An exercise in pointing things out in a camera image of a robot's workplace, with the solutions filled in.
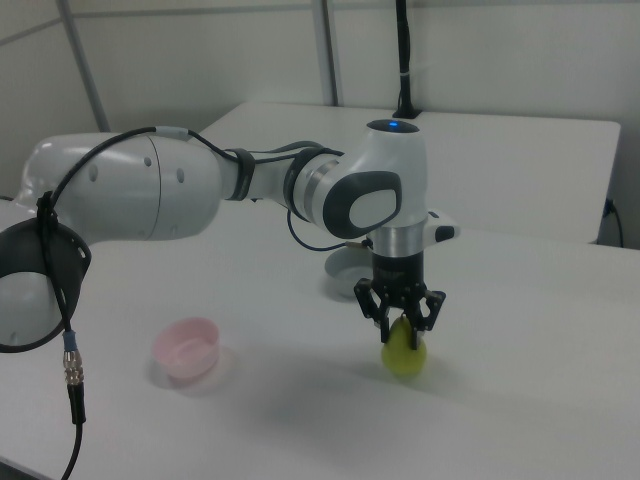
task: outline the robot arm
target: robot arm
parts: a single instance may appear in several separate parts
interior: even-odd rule
[[[186,132],[157,129],[172,136]],[[17,248],[11,237],[17,235],[16,224],[33,218],[38,199],[55,189],[80,157],[110,136],[52,137],[35,148],[15,201],[0,202],[0,264],[7,256],[28,256],[12,250]],[[430,307],[433,321],[429,322],[415,314],[415,304],[428,298],[422,251],[458,231],[451,224],[442,225],[443,217],[429,215],[427,210],[426,154],[418,129],[401,121],[380,120],[371,122],[360,147],[345,155],[317,145],[297,150],[284,159],[257,158],[258,154],[240,149],[216,153],[164,136],[131,138],[98,154],[73,177],[57,202],[58,221],[87,244],[169,240],[204,230],[221,199],[271,199],[337,237],[368,236],[373,244],[374,279],[359,284],[357,296],[365,316],[381,326],[383,341],[389,307],[413,312],[409,318],[415,320],[416,335],[430,330],[437,310]],[[450,231],[443,233],[442,226]],[[27,241],[22,244],[27,248]],[[81,263],[80,270],[86,271],[88,260]],[[395,293],[385,303],[383,287],[394,292],[405,287],[406,282],[398,283],[398,274],[406,276],[412,287],[420,286],[410,305]],[[69,287],[77,290],[77,301],[84,271],[71,276],[80,277],[75,283],[68,280],[77,284]],[[383,299],[380,307],[372,303],[371,291]],[[438,298],[441,304],[444,298]],[[69,302],[72,309],[75,301]],[[55,329],[59,319],[49,282],[37,266],[0,268],[0,345],[33,342]]]

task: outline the metal cable connector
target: metal cable connector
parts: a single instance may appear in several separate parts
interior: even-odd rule
[[[64,352],[62,363],[64,365],[64,380],[67,385],[80,385],[84,382],[82,357],[78,350]]]

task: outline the table surface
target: table surface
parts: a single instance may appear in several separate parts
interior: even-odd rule
[[[400,381],[379,331],[332,293],[328,254],[299,247],[276,204],[225,202],[197,237],[92,250],[75,478],[637,479],[636,251],[469,228],[430,247],[425,280],[448,297],[424,372]],[[153,339],[198,315],[219,324],[221,358],[172,382]],[[56,339],[0,359],[0,456],[51,478],[74,433],[61,356]]]

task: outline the pink bowl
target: pink bowl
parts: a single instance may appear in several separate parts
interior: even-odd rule
[[[220,332],[206,318],[185,318],[156,337],[153,358],[174,378],[191,378],[209,370],[218,360]]]

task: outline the yellow-green fruit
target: yellow-green fruit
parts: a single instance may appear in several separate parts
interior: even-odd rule
[[[417,350],[411,349],[411,324],[407,317],[393,322],[389,340],[382,347],[382,363],[394,375],[400,377],[417,375],[427,359],[427,347],[420,340]]]

